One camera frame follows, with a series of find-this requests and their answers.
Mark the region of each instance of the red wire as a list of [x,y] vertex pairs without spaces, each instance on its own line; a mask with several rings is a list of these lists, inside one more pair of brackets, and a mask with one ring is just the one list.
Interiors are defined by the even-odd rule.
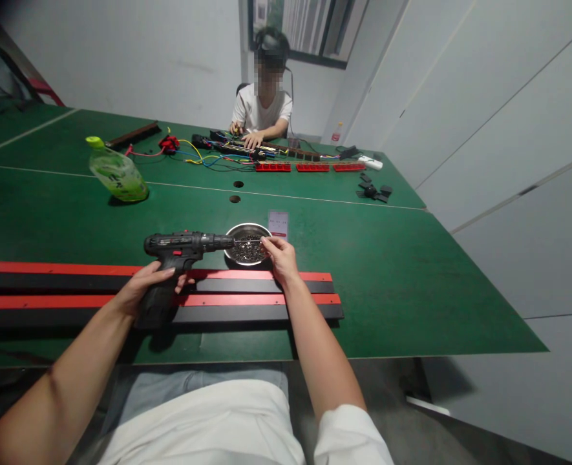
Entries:
[[161,149],[161,151],[159,153],[156,154],[152,154],[152,155],[147,155],[147,154],[138,154],[132,151],[132,144],[129,145],[129,149],[126,151],[126,153],[124,154],[125,156],[128,155],[137,155],[137,156],[147,156],[147,157],[153,157],[153,156],[159,156],[163,154],[163,151],[165,151],[165,147]]

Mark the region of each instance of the white shirt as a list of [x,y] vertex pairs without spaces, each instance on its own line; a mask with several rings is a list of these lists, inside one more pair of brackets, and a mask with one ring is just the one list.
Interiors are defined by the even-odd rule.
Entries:
[[292,98],[283,90],[278,90],[268,108],[260,103],[255,84],[243,87],[236,96],[232,121],[242,123],[245,129],[256,132],[274,126],[279,118],[290,121]]
[[[266,381],[203,387],[138,415],[111,435],[100,464],[305,463],[286,396]],[[314,462],[393,465],[370,416],[350,405],[323,415]]]

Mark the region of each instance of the left hand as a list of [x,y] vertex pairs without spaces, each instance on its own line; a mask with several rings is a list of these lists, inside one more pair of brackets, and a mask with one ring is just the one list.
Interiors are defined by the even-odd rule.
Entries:
[[262,141],[264,140],[264,133],[262,131],[252,132],[244,136],[242,140],[245,141],[245,149],[253,150],[262,144]]
[[[120,292],[110,301],[117,310],[127,315],[136,316],[139,302],[145,292],[153,284],[168,280],[175,272],[175,268],[157,271],[161,262],[156,261],[143,267],[120,289]],[[194,279],[187,279],[183,274],[178,278],[176,293],[180,293],[185,284],[195,283]]]

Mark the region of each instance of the bottle cap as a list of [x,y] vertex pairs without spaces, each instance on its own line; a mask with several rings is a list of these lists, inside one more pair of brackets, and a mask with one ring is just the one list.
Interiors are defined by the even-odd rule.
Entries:
[[97,138],[96,136],[90,136],[85,138],[85,140],[93,149],[102,149],[105,146],[105,143],[102,141],[102,139]]

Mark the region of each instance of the green tea bottle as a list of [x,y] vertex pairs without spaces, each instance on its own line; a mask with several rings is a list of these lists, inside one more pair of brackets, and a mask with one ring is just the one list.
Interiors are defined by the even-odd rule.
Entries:
[[97,137],[85,139],[92,148],[90,170],[123,202],[139,202],[148,197],[148,186],[130,158],[114,152]]

